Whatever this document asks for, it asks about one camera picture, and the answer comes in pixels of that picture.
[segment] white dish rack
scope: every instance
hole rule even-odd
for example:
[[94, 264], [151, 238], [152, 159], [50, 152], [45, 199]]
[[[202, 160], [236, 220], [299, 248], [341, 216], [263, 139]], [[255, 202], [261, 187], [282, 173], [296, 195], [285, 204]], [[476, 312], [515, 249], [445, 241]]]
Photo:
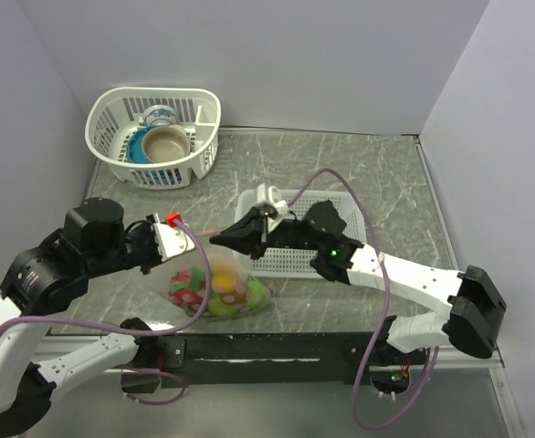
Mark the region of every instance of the white dish rack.
[[[280, 190], [282, 198], [288, 202], [296, 192], [297, 190]], [[347, 223], [344, 234], [365, 244], [367, 242], [365, 221], [349, 193], [307, 190], [294, 203], [292, 211], [298, 219], [301, 219], [314, 203], [329, 199], [339, 212], [341, 219]], [[241, 219], [256, 204], [255, 190], [242, 192], [237, 201], [235, 222]], [[286, 218], [292, 219], [293, 216], [289, 215]], [[233, 252], [235, 260], [253, 276], [276, 278], [322, 278], [310, 266], [310, 260], [315, 255], [316, 251], [304, 249], [269, 248], [259, 260], [251, 260], [248, 255]]]
[[[128, 142], [144, 127], [142, 114], [152, 105], [168, 105], [177, 111], [178, 122], [191, 141], [189, 155], [155, 164], [128, 161]], [[144, 189], [177, 189], [190, 184], [192, 172], [200, 179], [211, 170], [220, 121], [221, 104], [210, 91], [122, 87], [106, 92], [95, 102], [85, 125], [85, 141], [120, 180]]]

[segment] cable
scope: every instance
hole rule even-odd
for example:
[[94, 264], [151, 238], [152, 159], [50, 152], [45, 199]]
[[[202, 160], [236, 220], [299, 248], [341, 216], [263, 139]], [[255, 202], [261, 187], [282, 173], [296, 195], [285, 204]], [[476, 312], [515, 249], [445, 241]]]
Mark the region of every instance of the cable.
[[173, 328], [168, 328], [166, 330], [156, 330], [156, 331], [149, 331], [149, 330], [132, 330], [128, 328], [121, 328], [118, 326], [114, 326], [112, 324], [103, 324], [99, 322], [91, 322], [91, 321], [84, 321], [81, 319], [74, 319], [74, 318], [65, 318], [65, 317], [18, 317], [18, 318], [12, 318], [8, 321], [4, 322], [2, 325], [0, 325], [0, 339], [2, 336], [6, 333], [7, 330], [12, 328], [13, 326], [16, 326], [18, 324], [23, 323], [44, 323], [44, 324], [64, 324], [64, 325], [70, 325], [70, 326], [76, 326], [76, 327], [83, 327], [85, 329], [95, 329], [95, 330], [102, 330], [102, 331], [108, 331], [109, 333], [119, 333], [121, 335], [129, 335], [133, 337], [158, 337], [158, 336], [167, 336], [167, 335], [173, 335], [174, 333], [184, 330], [187, 327], [192, 326], [196, 320], [198, 320], [206, 309], [206, 304], [209, 301], [209, 298], [211, 296], [211, 284], [212, 284], [212, 272], [211, 267], [209, 265], [208, 258], [206, 258], [205, 249], [203, 248], [203, 245], [198, 240], [198, 238], [194, 235], [194, 233], [191, 231], [191, 229], [183, 224], [182, 222], [176, 220], [174, 221], [176, 223], [176, 226], [178, 226], [181, 230], [184, 231], [186, 235], [188, 235], [191, 240], [194, 243], [194, 246], [196, 247], [197, 251], [200, 253], [202, 262], [203, 262], [203, 269], [205, 270], [205, 295], [203, 297], [203, 303], [201, 304], [201, 307], [194, 313], [194, 315], [186, 320], [183, 324], [180, 324]]
[[140, 398], [136, 397], [133, 394], [129, 394], [127, 392], [124, 393], [124, 397], [127, 397], [128, 399], [132, 400], [133, 402], [136, 402], [136, 403], [139, 403], [139, 404], [147, 404], [149, 406], [164, 406], [166, 404], [174, 403], [184, 395], [184, 392], [186, 391], [186, 388], [188, 388], [188, 384], [186, 383], [186, 380], [183, 377], [178, 376], [176, 374], [172, 374], [170, 372], [164, 372], [164, 371], [161, 371], [161, 370], [151, 370], [151, 369], [148, 369], [148, 368], [133, 368], [133, 367], [126, 367], [126, 366], [121, 366], [121, 367], [117, 367], [117, 368], [120, 369], [120, 370], [128, 370], [128, 371], [139, 372], [140, 374], [152, 374], [154, 376], [170, 377], [171, 379], [174, 379], [174, 380], [178, 381], [180, 383], [180, 385], [181, 385], [181, 389], [180, 389], [180, 392], [178, 392], [178, 394], [176, 394], [171, 399], [162, 400], [162, 401], [144, 400], [144, 399], [140, 399]]
[[359, 364], [359, 368], [357, 369], [357, 376], [355, 378], [355, 382], [352, 385], [352, 396], [351, 396], [351, 412], [352, 412], [352, 418], [354, 421], [357, 422], [363, 429], [367, 431], [379, 431], [390, 424], [393, 424], [397, 419], [399, 419], [409, 408], [412, 406], [412, 404], [417, 400], [418, 396], [420, 395], [420, 392], [424, 388], [425, 384], [430, 378], [430, 373], [432, 372], [432, 369], [435, 365], [435, 358], [438, 354], [438, 348], [435, 348], [434, 355], [431, 359], [426, 359], [426, 365], [425, 365], [425, 374], [423, 374], [420, 379], [419, 383], [416, 382], [416, 390], [412, 398], [407, 402], [407, 404], [400, 410], [394, 417], [392, 417], [387, 422], [383, 422], [381, 424], [375, 424], [375, 425], [368, 425], [365, 424], [361, 418], [359, 417], [358, 408], [359, 408], [359, 393], [361, 389], [361, 380], [362, 376], [365, 372], [365, 367], [367, 366], [367, 361], [369, 360], [369, 357], [371, 356], [372, 350], [375, 347], [375, 342], [377, 342], [377, 339], [379, 338], [379, 334], [381, 333], [381, 330], [383, 328], [383, 323], [385, 321], [385, 318], [387, 318], [387, 313], [389, 312], [389, 302], [391, 300], [391, 290], [390, 290], [390, 283], [389, 283], [389, 276], [387, 275], [387, 268], [385, 267], [385, 262], [383, 261], [383, 258], [381, 257], [381, 251], [379, 249], [379, 243], [377, 242], [377, 236], [375, 235], [375, 232], [373, 230], [372, 222], [369, 219], [369, 216], [365, 212], [364, 207], [361, 204], [361, 201], [359, 200], [359, 197], [357, 196], [357, 193], [351, 188], [348, 182], [336, 171], [334, 171], [331, 168], [324, 167], [322, 169], [317, 170], [314, 172], [312, 176], [309, 177], [309, 179], [306, 181], [306, 183], [302, 186], [300, 190], [296, 192], [294, 197], [290, 200], [289, 206], [292, 206], [299, 198], [300, 196], [306, 191], [306, 189], [309, 188], [309, 186], [312, 184], [312, 182], [322, 175], [323, 173], [330, 173], [334, 175], [342, 185], [344, 185], [345, 189], [349, 194], [351, 195], [353, 201], [357, 204], [357, 208], [361, 212], [362, 218], [365, 222], [365, 227], [370, 231], [371, 234], [371, 246], [373, 247], [373, 250], [375, 251], [375, 254], [377, 255], [377, 260], [379, 262], [379, 267], [381, 268], [381, 271], [383, 273], [383, 285], [385, 289], [385, 300], [383, 302], [383, 310], [382, 315], [379, 319], [379, 323], [377, 324], [377, 327], [375, 328], [373, 334], [371, 335], [371, 338], [369, 339], [369, 343], [367, 344], [367, 348], [365, 349], [364, 354], [362, 355], [361, 363]]
[[146, 221], [145, 219], [140, 219], [138, 221], [133, 221], [131, 224], [129, 224], [128, 226], [125, 227], [125, 231], [124, 233], [129, 233], [131, 231], [131, 229], [136, 226], [136, 225], [139, 225], [139, 224], [147, 224], [147, 225], [152, 225], [151, 222], [149, 221]]
[[197, 233], [197, 237], [210, 237], [211, 235], [218, 235], [219, 232], [215, 230], [208, 230], [208, 231], [201, 231], [200, 233]]

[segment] cup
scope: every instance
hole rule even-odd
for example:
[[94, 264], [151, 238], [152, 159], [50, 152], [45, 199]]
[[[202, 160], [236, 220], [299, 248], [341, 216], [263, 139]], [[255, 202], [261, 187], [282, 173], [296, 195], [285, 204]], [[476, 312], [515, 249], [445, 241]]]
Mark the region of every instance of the cup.
[[142, 140], [142, 152], [152, 163], [175, 162], [187, 156], [191, 142], [180, 125], [157, 126], [152, 128]]
[[142, 115], [146, 126], [171, 126], [178, 122], [176, 110], [167, 105], [149, 107]]

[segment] red connector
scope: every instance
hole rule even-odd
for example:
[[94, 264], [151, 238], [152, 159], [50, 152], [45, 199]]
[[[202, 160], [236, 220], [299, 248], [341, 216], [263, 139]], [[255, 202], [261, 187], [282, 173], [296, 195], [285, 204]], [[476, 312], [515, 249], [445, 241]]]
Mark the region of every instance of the red connector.
[[183, 218], [180, 216], [180, 213], [177, 213], [177, 212], [172, 212], [170, 214], [168, 214], [166, 216], [166, 223], [171, 227], [171, 228], [175, 228], [176, 227], [176, 223], [174, 222], [175, 220], [179, 220], [180, 222], [183, 221]]

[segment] white bracket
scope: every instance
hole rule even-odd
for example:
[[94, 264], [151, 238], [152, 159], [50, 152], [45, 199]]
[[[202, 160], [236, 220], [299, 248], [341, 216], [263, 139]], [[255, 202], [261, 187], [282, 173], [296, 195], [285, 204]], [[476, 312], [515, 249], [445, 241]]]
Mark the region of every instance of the white bracket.
[[[392, 255], [381, 254], [390, 278], [392, 294], [409, 299], [450, 318], [450, 296], [458, 295], [462, 280], [458, 271], [418, 265]], [[359, 248], [351, 258], [352, 268], [347, 270], [352, 285], [384, 290], [383, 272], [375, 250], [370, 245]]]
[[39, 362], [38, 372], [57, 384], [50, 396], [54, 403], [102, 372], [131, 362], [138, 348], [133, 336], [112, 333], [65, 356]]
[[268, 203], [278, 210], [278, 217], [267, 219], [267, 232], [271, 233], [284, 220], [284, 215], [289, 212], [288, 203], [282, 199], [278, 187], [272, 185], [268, 188], [265, 184], [260, 184], [256, 188], [256, 200], [257, 203]]
[[435, 312], [415, 317], [397, 317], [389, 328], [387, 343], [402, 353], [450, 345], [448, 335], [442, 331], [446, 323], [447, 318]]
[[178, 227], [172, 228], [168, 224], [161, 224], [158, 214], [154, 215], [154, 219], [156, 222], [152, 226], [163, 263], [180, 254], [194, 251], [194, 242], [183, 230]]
[[[10, 298], [0, 298], [0, 325], [20, 316], [20, 310]], [[16, 399], [18, 385], [50, 324], [18, 324], [0, 338], [0, 412]]]

